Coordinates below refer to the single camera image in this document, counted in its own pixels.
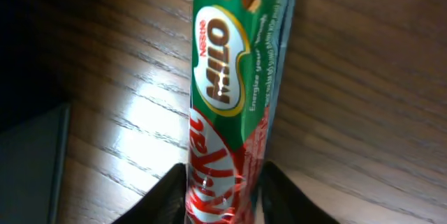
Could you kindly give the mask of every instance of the wooden table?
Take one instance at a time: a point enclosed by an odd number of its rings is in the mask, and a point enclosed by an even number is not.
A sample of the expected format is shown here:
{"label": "wooden table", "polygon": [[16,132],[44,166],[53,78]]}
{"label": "wooden table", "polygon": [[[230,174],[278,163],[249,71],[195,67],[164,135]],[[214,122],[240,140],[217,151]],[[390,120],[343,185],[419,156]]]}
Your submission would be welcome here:
{"label": "wooden table", "polygon": [[[59,223],[186,160],[192,0],[23,0],[73,96]],[[269,157],[342,223],[447,223],[447,1],[298,0]]]}

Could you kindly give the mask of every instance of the green wrapper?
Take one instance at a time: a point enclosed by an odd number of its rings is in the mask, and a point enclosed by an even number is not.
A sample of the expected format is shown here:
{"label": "green wrapper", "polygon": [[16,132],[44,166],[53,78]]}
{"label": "green wrapper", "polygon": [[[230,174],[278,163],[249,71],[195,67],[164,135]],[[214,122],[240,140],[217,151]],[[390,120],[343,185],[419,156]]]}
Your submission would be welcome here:
{"label": "green wrapper", "polygon": [[254,221],[293,4],[194,0],[188,221]]}

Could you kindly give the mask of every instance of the black object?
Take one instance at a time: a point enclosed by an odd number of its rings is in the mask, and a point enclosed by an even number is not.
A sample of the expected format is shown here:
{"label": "black object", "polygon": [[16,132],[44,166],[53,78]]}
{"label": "black object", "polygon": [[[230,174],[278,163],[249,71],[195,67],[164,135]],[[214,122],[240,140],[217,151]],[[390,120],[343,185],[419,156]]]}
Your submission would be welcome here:
{"label": "black object", "polygon": [[179,163],[114,224],[183,223],[185,195],[186,168]]}
{"label": "black object", "polygon": [[309,200],[274,163],[264,164],[259,181],[265,224],[338,223]]}
{"label": "black object", "polygon": [[69,106],[0,133],[0,223],[56,223]]}
{"label": "black object", "polygon": [[[309,200],[271,162],[264,165],[259,186],[266,224],[338,223]],[[114,224],[183,224],[185,193],[185,164],[176,164],[134,208]]]}

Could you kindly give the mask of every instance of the milo logo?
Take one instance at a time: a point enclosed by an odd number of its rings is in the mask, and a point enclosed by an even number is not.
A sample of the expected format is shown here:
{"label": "milo logo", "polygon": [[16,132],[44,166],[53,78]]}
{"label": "milo logo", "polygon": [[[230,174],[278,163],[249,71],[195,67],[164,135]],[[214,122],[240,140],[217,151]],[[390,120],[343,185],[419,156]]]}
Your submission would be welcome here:
{"label": "milo logo", "polygon": [[242,184],[222,138],[198,111],[191,109],[190,113],[186,210],[193,223],[220,223],[231,216]]}
{"label": "milo logo", "polygon": [[197,13],[194,34],[198,64],[193,74],[199,93],[213,112],[235,116],[245,102],[239,69],[240,59],[250,52],[245,30],[224,8],[207,6]]}

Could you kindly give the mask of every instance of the chocolate bar wrapper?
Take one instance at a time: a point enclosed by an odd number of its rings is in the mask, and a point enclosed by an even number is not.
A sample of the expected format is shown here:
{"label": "chocolate bar wrapper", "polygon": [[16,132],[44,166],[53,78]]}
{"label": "chocolate bar wrapper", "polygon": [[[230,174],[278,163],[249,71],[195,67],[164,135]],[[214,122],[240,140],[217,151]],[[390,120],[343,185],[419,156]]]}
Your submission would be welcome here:
{"label": "chocolate bar wrapper", "polygon": [[194,0],[188,223],[253,223],[295,0]]}

